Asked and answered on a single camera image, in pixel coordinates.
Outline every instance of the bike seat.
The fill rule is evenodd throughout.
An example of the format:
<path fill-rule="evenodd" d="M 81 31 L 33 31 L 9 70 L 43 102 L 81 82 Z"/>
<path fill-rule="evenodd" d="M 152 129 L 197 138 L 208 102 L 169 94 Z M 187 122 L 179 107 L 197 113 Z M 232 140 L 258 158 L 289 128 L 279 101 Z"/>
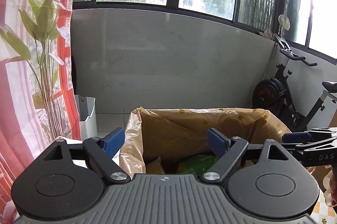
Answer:
<path fill-rule="evenodd" d="M 337 83 L 333 83 L 332 81 L 323 81 L 322 85 L 329 93 L 337 93 Z"/>

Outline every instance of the white trash can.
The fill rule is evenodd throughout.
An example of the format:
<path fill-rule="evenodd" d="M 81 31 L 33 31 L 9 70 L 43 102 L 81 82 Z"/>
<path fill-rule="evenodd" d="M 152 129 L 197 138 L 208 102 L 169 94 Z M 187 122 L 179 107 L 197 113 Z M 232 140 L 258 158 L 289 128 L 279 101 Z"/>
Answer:
<path fill-rule="evenodd" d="M 75 95 L 77 110 L 80 116 L 81 140 L 97 136 L 95 98 Z"/>

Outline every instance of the metal screw head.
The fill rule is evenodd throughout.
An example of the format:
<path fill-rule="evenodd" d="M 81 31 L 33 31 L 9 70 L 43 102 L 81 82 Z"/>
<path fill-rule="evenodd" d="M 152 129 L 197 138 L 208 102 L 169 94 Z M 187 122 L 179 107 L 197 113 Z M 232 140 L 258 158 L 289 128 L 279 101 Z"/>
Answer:
<path fill-rule="evenodd" d="M 220 175 L 215 172 L 208 172 L 203 175 L 203 178 L 206 180 L 217 180 L 220 178 Z"/>
<path fill-rule="evenodd" d="M 126 180 L 127 179 L 127 174 L 122 173 L 122 172 L 116 172 L 113 173 L 110 178 L 112 180 L 117 180 L 117 181 L 121 181 L 121 180 Z"/>

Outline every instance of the marble wall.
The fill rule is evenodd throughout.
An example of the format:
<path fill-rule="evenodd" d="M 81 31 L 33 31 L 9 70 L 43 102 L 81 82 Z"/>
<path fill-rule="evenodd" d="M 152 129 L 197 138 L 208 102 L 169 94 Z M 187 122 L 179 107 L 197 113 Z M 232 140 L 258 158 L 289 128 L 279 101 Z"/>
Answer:
<path fill-rule="evenodd" d="M 227 25 L 144 10 L 74 10 L 77 93 L 97 113 L 251 107 L 273 42 Z"/>

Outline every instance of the white wall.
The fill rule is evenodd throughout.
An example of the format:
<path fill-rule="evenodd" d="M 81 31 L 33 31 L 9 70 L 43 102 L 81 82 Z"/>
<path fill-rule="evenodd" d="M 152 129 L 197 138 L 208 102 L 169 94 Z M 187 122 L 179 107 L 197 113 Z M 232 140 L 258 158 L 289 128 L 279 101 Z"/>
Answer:
<path fill-rule="evenodd" d="M 273 42 L 197 18 L 142 10 L 74 10 L 77 93 L 97 113 L 251 107 Z"/>
<path fill-rule="evenodd" d="M 299 56 L 305 56 L 309 63 L 317 63 L 317 66 L 309 67 L 301 61 L 289 60 L 285 73 L 290 69 L 293 74 L 287 79 L 288 85 L 294 100 L 296 110 L 302 115 L 307 115 L 317 99 L 321 96 L 324 87 L 322 81 L 337 82 L 337 67 L 323 59 L 315 57 L 309 53 L 293 48 L 293 52 Z M 273 77 L 276 73 L 276 64 L 281 63 L 284 55 L 276 50 L 269 76 Z M 318 111 L 308 125 L 308 129 L 327 127 L 336 111 L 337 105 L 330 98 L 326 98 L 325 110 Z"/>

